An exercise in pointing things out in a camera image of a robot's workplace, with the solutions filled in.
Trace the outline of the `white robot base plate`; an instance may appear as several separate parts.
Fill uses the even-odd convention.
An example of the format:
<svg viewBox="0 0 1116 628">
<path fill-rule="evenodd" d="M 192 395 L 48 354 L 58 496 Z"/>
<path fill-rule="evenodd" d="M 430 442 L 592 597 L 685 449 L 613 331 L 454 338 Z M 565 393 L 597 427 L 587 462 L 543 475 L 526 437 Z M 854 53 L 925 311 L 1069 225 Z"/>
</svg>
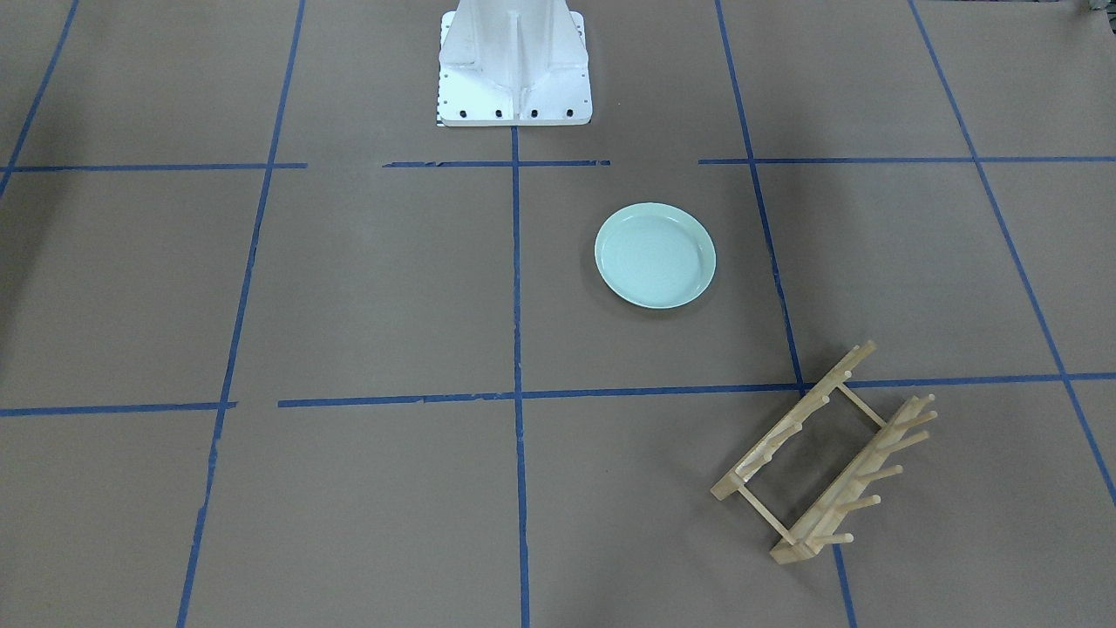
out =
<svg viewBox="0 0 1116 628">
<path fill-rule="evenodd" d="M 507 94 L 497 87 L 465 79 L 463 73 L 439 68 L 437 125 L 530 126 L 585 125 L 591 120 L 589 71 L 577 75 L 550 74 L 542 83 Z"/>
</svg>

